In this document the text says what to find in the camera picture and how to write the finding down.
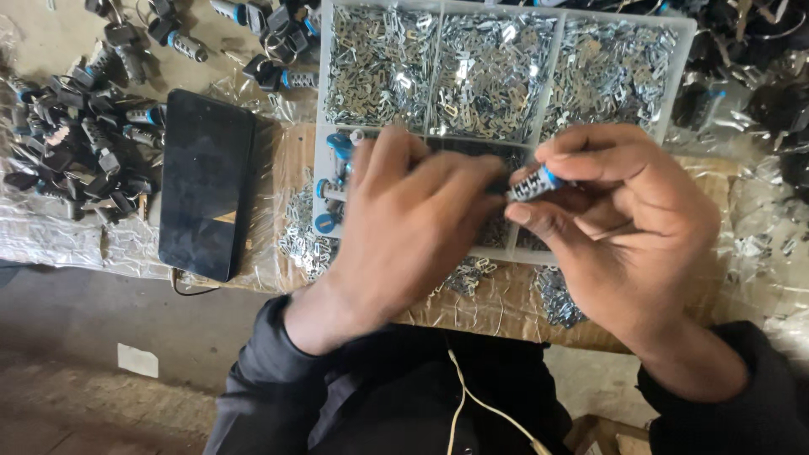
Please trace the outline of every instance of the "person's left hand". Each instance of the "person's left hand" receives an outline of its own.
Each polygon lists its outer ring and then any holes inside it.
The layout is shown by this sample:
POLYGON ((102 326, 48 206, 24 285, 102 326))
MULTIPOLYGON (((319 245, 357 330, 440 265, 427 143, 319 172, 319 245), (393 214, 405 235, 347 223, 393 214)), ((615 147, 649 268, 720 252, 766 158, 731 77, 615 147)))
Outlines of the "person's left hand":
POLYGON ((302 351, 328 352, 426 297, 505 204, 484 192, 506 173, 498 157, 426 155, 417 136, 392 126, 354 150, 340 252, 286 311, 286 331, 302 351))

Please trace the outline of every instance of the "person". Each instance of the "person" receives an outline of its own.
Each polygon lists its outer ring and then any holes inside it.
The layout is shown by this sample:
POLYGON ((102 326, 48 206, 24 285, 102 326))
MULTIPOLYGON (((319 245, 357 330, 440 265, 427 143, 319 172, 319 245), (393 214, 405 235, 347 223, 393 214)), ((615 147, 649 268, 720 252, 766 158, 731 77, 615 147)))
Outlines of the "person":
MULTIPOLYGON (((536 162, 578 184, 506 217, 550 247, 577 306, 641 360, 638 386, 661 414, 653 453, 809 453, 794 379, 765 336, 684 315, 689 270, 720 223, 689 175, 633 125, 572 126, 536 162)), ((506 205, 486 193, 501 160, 428 154, 386 127, 352 165, 336 260, 258 313, 205 453, 570 453, 544 345, 388 324, 506 205)))

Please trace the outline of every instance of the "white paper scrap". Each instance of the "white paper scrap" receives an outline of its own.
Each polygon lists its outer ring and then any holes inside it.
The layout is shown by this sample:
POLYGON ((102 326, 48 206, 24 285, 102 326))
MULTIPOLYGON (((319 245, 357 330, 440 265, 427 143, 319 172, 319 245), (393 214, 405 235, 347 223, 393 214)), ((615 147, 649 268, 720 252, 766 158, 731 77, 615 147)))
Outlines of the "white paper scrap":
POLYGON ((157 377, 157 356, 151 352, 118 343, 118 368, 157 377))

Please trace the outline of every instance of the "black cable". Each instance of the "black cable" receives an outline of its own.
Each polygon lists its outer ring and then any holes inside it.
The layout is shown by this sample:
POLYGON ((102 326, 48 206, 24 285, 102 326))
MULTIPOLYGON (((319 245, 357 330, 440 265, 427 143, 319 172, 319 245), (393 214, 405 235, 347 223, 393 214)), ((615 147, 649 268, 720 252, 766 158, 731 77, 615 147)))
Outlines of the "black cable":
POLYGON ((177 272, 178 272, 178 270, 176 268, 172 267, 172 289, 174 290, 174 292, 176 292, 180 296, 183 296, 183 297, 201 296, 202 294, 207 294, 209 292, 213 292, 213 291, 216 291, 217 289, 219 289, 218 287, 215 287, 213 289, 208 289, 208 290, 199 291, 199 292, 191 292, 191 293, 182 292, 179 289, 177 289, 177 275, 178 275, 177 272))

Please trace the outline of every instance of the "black smartphone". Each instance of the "black smartphone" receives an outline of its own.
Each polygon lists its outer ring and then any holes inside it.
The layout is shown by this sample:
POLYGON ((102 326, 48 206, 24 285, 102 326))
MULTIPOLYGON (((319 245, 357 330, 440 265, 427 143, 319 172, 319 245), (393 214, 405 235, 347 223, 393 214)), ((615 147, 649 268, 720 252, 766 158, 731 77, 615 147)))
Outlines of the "black smartphone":
POLYGON ((252 211, 256 117, 185 90, 168 94, 158 256, 226 282, 244 250, 252 211))

